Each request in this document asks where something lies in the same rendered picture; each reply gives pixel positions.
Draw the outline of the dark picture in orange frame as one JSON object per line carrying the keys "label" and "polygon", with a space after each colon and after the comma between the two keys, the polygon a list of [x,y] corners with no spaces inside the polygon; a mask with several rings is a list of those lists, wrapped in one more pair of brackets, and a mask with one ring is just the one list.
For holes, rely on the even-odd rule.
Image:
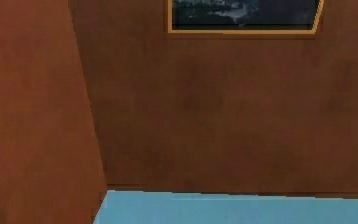
{"label": "dark picture in orange frame", "polygon": [[325,0],[166,0],[170,34],[314,35]]}

